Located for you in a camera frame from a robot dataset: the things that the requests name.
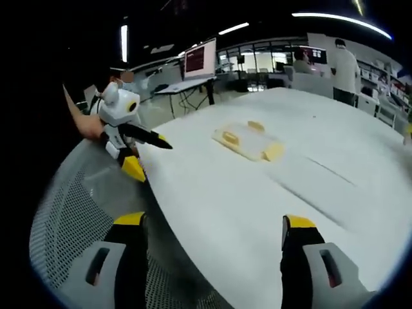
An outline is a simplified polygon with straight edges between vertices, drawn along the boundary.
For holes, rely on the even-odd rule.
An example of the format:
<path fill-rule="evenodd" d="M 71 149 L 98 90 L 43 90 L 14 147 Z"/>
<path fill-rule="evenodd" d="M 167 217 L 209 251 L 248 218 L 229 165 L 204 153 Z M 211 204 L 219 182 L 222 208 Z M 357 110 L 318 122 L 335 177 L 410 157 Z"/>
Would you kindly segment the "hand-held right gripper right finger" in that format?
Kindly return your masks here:
<path fill-rule="evenodd" d="M 361 283 L 358 266 L 309 219 L 283 216 L 281 251 L 282 308 L 368 307 L 375 292 Z"/>

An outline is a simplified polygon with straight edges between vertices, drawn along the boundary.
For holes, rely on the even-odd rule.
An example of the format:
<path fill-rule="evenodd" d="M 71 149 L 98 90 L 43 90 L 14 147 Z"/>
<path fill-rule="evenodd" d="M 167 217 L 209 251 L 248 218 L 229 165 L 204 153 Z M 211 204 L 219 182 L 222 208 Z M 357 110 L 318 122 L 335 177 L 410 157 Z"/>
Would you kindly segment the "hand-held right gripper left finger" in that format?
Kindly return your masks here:
<path fill-rule="evenodd" d="M 148 272 L 146 215 L 113 222 L 105 238 L 77 257 L 60 291 L 69 308 L 146 308 Z"/>

